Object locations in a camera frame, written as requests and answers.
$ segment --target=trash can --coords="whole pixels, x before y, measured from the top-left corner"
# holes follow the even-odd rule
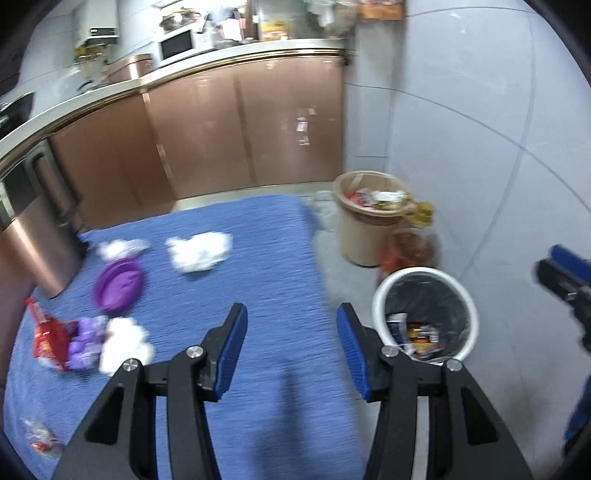
[[[408,189],[392,175],[368,170],[343,173],[332,184],[339,205],[337,232],[343,255],[363,267],[376,267],[392,229],[404,220],[397,211],[368,209],[348,199],[348,195],[364,188],[385,192]]]
[[[466,359],[479,329],[478,313],[467,290],[455,278],[428,267],[405,268],[388,276],[374,294],[372,320],[384,345],[398,345],[413,358],[435,364],[449,357]],[[439,348],[433,342],[409,342],[409,333],[406,337],[402,333],[408,326],[415,331],[424,329],[425,337],[437,335]],[[432,348],[433,354],[417,355],[415,347],[424,346]]]

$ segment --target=blue gripper pad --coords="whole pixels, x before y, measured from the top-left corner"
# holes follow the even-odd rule
[[[591,283],[591,265],[562,245],[555,245],[550,249],[550,258],[583,283]]]
[[[248,311],[244,305],[236,314],[234,324],[228,333],[228,339],[222,347],[219,359],[217,360],[216,381],[213,384],[213,391],[218,398],[230,388],[230,382],[238,363],[238,356],[242,349],[246,330],[248,328]]]
[[[218,401],[230,388],[248,328],[248,311],[235,303],[219,327],[207,331],[201,342],[207,357],[200,368],[199,384],[209,391],[208,401]]]
[[[352,310],[353,308],[350,304],[343,303],[339,306],[336,312],[336,328],[339,332],[340,343],[345,352],[349,372],[351,373],[351,377],[353,377],[355,390],[359,392],[365,401],[369,401],[372,395],[372,388],[369,382],[368,363],[359,339],[355,335],[355,330],[351,325],[351,321],[359,323],[355,312],[353,312],[355,318],[349,318]]]

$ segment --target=kitchen counter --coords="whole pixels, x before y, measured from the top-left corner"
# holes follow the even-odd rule
[[[108,85],[60,103],[12,131],[0,140],[0,173],[38,140],[91,112],[135,92],[147,92],[181,77],[238,63],[280,57],[335,55],[343,50],[340,40],[277,40],[224,48],[162,67],[135,80]]]

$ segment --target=red snack bag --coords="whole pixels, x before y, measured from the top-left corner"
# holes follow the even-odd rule
[[[351,200],[351,202],[353,202],[355,205],[359,205],[360,207],[363,206],[363,203],[361,203],[361,199],[359,198],[359,195],[357,195],[357,192],[352,193],[347,198]]]
[[[55,317],[46,317],[33,297],[27,298],[27,308],[37,324],[33,356],[47,359],[62,372],[66,371],[70,337],[64,326]]]

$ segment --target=microwave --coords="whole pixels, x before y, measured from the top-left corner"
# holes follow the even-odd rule
[[[167,65],[192,55],[213,49],[213,37],[210,33],[198,33],[199,22],[166,33],[158,40],[160,65]]]

